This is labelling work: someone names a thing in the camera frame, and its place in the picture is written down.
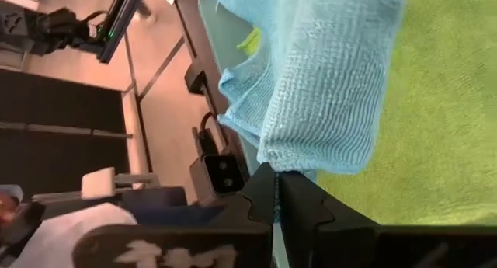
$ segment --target black machine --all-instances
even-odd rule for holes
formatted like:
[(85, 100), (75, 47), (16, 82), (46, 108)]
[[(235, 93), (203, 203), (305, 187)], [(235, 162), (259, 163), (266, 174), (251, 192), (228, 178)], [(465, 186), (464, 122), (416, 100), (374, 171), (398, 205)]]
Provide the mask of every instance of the black machine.
[[(96, 12), (83, 20), (68, 9), (45, 14), (12, 5), (0, 10), (0, 40), (39, 55), (69, 46), (108, 63), (139, 1), (114, 0), (108, 12)], [(105, 19), (93, 26), (89, 21), (101, 14)], [(201, 132), (197, 137), (200, 157), (192, 169), (216, 195), (200, 204), (222, 211), (201, 226), (97, 228), (75, 248), (76, 268), (132, 267), (117, 263), (116, 258), (136, 241), (160, 248), (162, 254), (152, 256), (156, 266), (173, 267), (163, 258), (181, 248), (192, 255), (190, 260), (215, 253), (210, 262), (192, 261), (180, 267), (269, 268), (274, 266), (275, 216), (281, 223), (291, 268), (497, 267), (497, 228), (379, 225), (299, 172), (275, 173), (263, 164), (250, 179), (244, 178), (235, 157), (219, 155), (210, 132)], [(44, 211), (44, 205), (31, 204), (11, 226), (3, 228), (0, 258), (19, 251), (19, 243), (36, 231)]]

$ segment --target wooden floor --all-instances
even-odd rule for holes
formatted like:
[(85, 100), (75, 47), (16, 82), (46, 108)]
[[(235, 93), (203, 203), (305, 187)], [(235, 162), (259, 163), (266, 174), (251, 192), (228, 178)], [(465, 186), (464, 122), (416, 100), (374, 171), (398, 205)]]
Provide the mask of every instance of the wooden floor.
[[(79, 19), (97, 10), (109, 8), (112, 0), (41, 0), (40, 10), (54, 11), (67, 6)], [(128, 28), (130, 56), (134, 66), (138, 93), (166, 59), (182, 36), (179, 17), (165, 0), (145, 0), (157, 22), (133, 22)], [(44, 57), (31, 57), (25, 65), (30, 73), (62, 78), (124, 91), (131, 84), (127, 49), (124, 40), (110, 64), (99, 64), (92, 54), (76, 50), (60, 50)], [(153, 170), (163, 185), (183, 185), (189, 201), (196, 199), (189, 165), (196, 158), (191, 127), (198, 126), (207, 112), (204, 98), (186, 91), (183, 76), (191, 60), (186, 46), (172, 59), (141, 102), (144, 127), (151, 153)], [(135, 118), (135, 112), (125, 109)]]

